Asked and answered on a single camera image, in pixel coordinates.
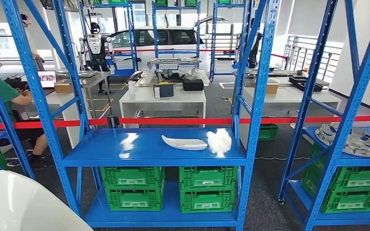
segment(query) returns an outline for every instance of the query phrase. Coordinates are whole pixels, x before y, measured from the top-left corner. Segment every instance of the man in green shirt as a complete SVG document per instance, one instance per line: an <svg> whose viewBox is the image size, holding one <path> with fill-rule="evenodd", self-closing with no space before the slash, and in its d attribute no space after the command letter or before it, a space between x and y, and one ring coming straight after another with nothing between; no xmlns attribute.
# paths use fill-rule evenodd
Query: man in green shirt
<svg viewBox="0 0 370 231"><path fill-rule="evenodd" d="M27 106L32 103L32 94L28 90L16 90L8 83L0 79L0 98L5 104L9 118L12 122L28 122L31 120L21 120L17 113L14 114L12 104ZM16 133L20 141L29 141L34 147L33 150L27 150L26 155L29 158L29 163L34 170L50 167L52 164L47 161L42 155L47 148L46 136L41 128L16 129ZM0 140L0 147L9 145L8 139Z"/></svg>

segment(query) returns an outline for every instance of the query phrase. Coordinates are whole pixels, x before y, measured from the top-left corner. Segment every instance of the black shoe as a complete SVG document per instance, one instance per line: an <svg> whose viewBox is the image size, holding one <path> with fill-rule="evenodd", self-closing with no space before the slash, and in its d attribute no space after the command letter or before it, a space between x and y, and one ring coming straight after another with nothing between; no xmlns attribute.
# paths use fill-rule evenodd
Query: black shoe
<svg viewBox="0 0 370 231"><path fill-rule="evenodd" d="M53 166L53 163L47 160L43 155L31 155L29 164L33 171L46 169Z"/></svg>
<svg viewBox="0 0 370 231"><path fill-rule="evenodd" d="M26 152L25 152L25 155L26 155L27 159L29 159L29 157L32 154L33 154L33 150L31 150L31 149L26 150ZM5 161L6 161L6 166L8 166L8 167L20 166L20 162L19 162L19 159L17 157L6 158Z"/></svg>

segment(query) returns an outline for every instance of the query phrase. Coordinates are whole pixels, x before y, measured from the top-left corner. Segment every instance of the laptop screen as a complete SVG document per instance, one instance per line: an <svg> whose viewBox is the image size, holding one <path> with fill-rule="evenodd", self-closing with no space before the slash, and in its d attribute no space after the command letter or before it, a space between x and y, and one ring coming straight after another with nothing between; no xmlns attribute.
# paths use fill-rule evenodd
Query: laptop screen
<svg viewBox="0 0 370 231"><path fill-rule="evenodd" d="M56 73L54 71L38 71L42 88L54 88Z"/></svg>

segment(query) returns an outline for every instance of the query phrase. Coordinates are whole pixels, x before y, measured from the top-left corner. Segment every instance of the black tray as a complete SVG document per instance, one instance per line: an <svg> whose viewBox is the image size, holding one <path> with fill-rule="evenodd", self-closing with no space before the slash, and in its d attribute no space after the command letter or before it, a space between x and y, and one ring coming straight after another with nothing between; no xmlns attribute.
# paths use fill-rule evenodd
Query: black tray
<svg viewBox="0 0 370 231"><path fill-rule="evenodd" d="M307 77L289 77L289 82L298 84L307 82Z"/></svg>
<svg viewBox="0 0 370 231"><path fill-rule="evenodd" d="M297 84L295 84L295 86L296 86L297 89L299 89L301 91L304 91L304 88L305 88L306 84L307 83L297 83ZM314 91L317 92L317 91L322 91L322 90L323 90L323 86L316 83L316 85L314 86Z"/></svg>

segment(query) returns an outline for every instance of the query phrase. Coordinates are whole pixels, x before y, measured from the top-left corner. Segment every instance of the car roof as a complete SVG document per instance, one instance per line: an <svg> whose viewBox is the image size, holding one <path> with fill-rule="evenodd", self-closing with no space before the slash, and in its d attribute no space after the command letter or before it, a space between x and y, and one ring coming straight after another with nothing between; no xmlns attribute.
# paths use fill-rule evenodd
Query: car roof
<svg viewBox="0 0 370 231"><path fill-rule="evenodd" d="M152 30L154 29L152 26L139 26L139 27L135 27L134 29L136 30ZM184 27L184 26L170 26L168 28L166 27L163 27L163 26L157 26L157 29L158 30L164 30L164 29L167 29L167 30L193 30L192 27Z"/></svg>

